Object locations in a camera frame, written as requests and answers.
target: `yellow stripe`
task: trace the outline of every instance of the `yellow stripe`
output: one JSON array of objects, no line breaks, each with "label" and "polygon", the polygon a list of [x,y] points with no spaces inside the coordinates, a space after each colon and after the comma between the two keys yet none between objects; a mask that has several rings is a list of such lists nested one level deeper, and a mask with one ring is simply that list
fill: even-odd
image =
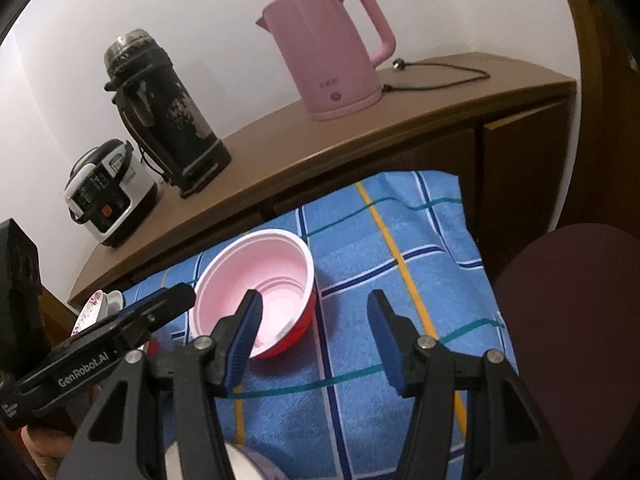
[{"label": "yellow stripe", "polygon": [[[360,195],[362,196],[365,204],[370,205],[371,199],[369,197],[369,193],[367,193],[367,190],[364,188],[362,183],[356,182],[356,188],[360,192]],[[389,232],[389,229],[386,227],[384,221],[382,220],[382,216],[380,216],[380,213],[378,213],[378,211],[376,210],[376,207],[370,206],[369,211],[371,212],[371,216],[373,216],[373,221],[378,226],[378,229],[380,229],[382,237],[385,239],[385,242],[389,247],[389,251],[391,251],[391,255],[395,258],[396,262],[398,262],[398,270],[400,271],[400,275],[404,280],[404,284],[409,291],[409,295],[411,295],[411,299],[414,302],[415,309],[418,311],[418,315],[420,316],[420,320],[422,321],[422,325],[424,326],[424,331],[427,333],[427,335],[438,339],[438,332],[436,332],[433,321],[431,321],[431,317],[429,317],[427,308],[424,306],[424,302],[422,301],[420,292],[418,292],[418,287],[415,286],[414,280],[411,277],[411,273],[409,272],[409,269],[406,266],[406,262],[402,257],[402,253],[399,251],[396,242],[394,241],[391,233]],[[465,403],[462,401],[460,392],[455,393],[453,407],[460,424],[460,431],[462,432],[462,436],[464,437],[466,436],[466,409]]]},{"label": "yellow stripe", "polygon": [[[242,393],[242,384],[235,390],[236,394]],[[244,415],[242,414],[242,399],[234,400],[234,411],[236,412],[236,444],[244,446]]]}]

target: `maroon chair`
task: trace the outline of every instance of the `maroon chair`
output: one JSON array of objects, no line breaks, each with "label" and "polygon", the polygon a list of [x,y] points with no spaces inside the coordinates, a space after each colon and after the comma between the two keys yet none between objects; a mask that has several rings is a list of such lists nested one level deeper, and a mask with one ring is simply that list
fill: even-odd
[{"label": "maroon chair", "polygon": [[640,241],[564,227],[524,249],[494,289],[575,480],[640,478]]}]

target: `kettle handle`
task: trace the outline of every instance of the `kettle handle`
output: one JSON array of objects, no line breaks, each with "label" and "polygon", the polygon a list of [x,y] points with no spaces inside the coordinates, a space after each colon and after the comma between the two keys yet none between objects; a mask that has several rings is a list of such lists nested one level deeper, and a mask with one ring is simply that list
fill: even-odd
[{"label": "kettle handle", "polygon": [[391,27],[386,21],[385,15],[382,13],[382,9],[378,5],[376,0],[360,0],[362,6],[367,11],[367,14],[371,18],[376,31],[380,35],[382,45],[379,49],[369,54],[369,59],[374,67],[385,62],[389,59],[396,50],[396,37],[391,31]]}]

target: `red plastic bowl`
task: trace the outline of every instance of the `red plastic bowl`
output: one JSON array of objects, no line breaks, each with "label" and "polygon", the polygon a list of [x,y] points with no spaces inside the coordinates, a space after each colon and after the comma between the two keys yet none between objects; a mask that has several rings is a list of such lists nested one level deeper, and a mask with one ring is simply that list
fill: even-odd
[{"label": "red plastic bowl", "polygon": [[299,341],[318,298],[314,263],[306,244],[281,229],[248,234],[207,266],[189,311],[193,336],[210,334],[220,318],[236,311],[250,288],[261,293],[263,306],[251,357],[274,356]]}]

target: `worn vacuum flask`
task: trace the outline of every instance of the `worn vacuum flask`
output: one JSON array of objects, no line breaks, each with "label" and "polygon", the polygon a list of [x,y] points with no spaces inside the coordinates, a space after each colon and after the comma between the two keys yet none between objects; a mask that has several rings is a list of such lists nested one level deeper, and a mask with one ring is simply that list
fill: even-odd
[{"label": "worn vacuum flask", "polygon": [[167,53],[146,31],[120,36],[104,54],[127,130],[172,186],[186,198],[202,190],[231,157],[176,75]]}]

